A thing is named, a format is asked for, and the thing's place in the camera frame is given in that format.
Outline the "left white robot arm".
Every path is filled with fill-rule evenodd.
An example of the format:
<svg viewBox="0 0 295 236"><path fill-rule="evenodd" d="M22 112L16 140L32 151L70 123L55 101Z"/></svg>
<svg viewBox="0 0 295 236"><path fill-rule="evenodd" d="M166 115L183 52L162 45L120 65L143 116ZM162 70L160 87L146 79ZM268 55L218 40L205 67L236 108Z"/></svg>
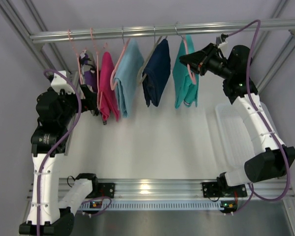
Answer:
<svg viewBox="0 0 295 236"><path fill-rule="evenodd" d="M95 195L98 180L95 174L78 174L69 192L59 200L59 173L67 151L66 143L79 115L97 109L97 94L88 86L80 86L84 98L75 92L53 88L37 98L37 128L31 137L34 165L33 193L29 215L19 226L20 235L69 236L77 209L86 197Z"/></svg>

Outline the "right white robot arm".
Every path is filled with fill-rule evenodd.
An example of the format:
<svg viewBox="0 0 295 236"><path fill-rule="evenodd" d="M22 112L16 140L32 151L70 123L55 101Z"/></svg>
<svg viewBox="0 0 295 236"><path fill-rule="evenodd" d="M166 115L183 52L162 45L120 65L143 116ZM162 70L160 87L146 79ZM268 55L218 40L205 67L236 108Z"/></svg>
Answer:
<svg viewBox="0 0 295 236"><path fill-rule="evenodd" d="M286 176L287 168L295 160L295 148L286 146L278 137L262 108L258 90L247 71L250 59L250 49L244 45L234 46L225 58L213 43L179 57L181 64L200 76L209 71L223 78L223 92L239 113L253 145L253 157L217 177L222 191Z"/></svg>

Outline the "teal trousers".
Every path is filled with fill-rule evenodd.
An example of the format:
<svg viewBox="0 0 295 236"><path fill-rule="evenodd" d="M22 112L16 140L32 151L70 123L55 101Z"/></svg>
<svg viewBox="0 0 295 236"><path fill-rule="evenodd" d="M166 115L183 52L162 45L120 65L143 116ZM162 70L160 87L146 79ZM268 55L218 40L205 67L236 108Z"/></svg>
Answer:
<svg viewBox="0 0 295 236"><path fill-rule="evenodd" d="M183 103L186 107L191 107L192 103L198 105L199 75L195 75L196 84L192 83L188 69L179 61L179 57L195 52L192 37L185 36L188 52L185 49L184 41L180 43L172 75L175 85L175 108L178 109Z"/></svg>

